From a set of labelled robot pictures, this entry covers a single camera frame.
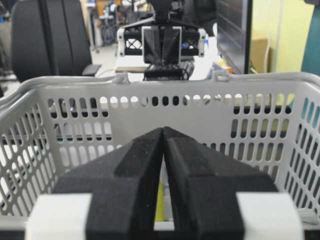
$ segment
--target cardboard box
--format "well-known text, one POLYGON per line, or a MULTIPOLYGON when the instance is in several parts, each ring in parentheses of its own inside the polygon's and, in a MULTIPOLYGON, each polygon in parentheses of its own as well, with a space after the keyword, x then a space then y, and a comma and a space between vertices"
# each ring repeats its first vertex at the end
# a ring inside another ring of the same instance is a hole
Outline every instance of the cardboard box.
MULTIPOLYGON (((250 48, 250 60, 252 66, 258 73, 265 72, 265 54, 268 46, 268 38, 263 34, 252 31, 251 34, 251 48, 250 48)), ((267 72, 269 72, 269 56, 267 59, 267 72)))

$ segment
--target teal object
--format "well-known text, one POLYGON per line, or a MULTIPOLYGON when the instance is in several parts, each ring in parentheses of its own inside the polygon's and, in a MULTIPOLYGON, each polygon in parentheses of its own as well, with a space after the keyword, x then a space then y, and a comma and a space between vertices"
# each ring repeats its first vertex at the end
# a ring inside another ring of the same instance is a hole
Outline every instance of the teal object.
POLYGON ((305 46, 302 72, 320 75, 320 7, 315 6, 305 46))

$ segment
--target white plastic basket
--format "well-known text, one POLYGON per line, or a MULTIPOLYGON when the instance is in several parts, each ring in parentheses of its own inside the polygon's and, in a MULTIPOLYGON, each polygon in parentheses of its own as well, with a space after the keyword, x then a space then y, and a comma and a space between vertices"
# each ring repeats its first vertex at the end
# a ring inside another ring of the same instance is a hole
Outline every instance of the white plastic basket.
POLYGON ((298 208, 320 216, 317 76, 111 80, 43 77, 0 100, 1 215, 28 216, 59 175, 170 126, 265 171, 298 208))

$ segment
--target computer monitor screen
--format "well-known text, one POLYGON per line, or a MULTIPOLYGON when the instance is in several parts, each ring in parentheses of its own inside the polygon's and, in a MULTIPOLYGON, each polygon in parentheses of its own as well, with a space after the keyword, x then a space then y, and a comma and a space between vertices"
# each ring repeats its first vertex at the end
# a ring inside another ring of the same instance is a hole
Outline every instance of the computer monitor screen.
POLYGON ((250 62, 252 0, 217 0, 217 46, 237 74, 250 62))

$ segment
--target chair backrest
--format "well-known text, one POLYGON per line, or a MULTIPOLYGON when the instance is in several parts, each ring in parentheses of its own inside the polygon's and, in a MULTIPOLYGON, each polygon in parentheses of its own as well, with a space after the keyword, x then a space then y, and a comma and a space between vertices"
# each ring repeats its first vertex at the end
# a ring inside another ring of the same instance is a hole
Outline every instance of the chair backrest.
POLYGON ((54 69, 60 76, 81 76, 92 60, 80 1, 46 0, 49 27, 39 1, 19 1, 13 8, 14 73, 21 82, 55 75, 54 69))

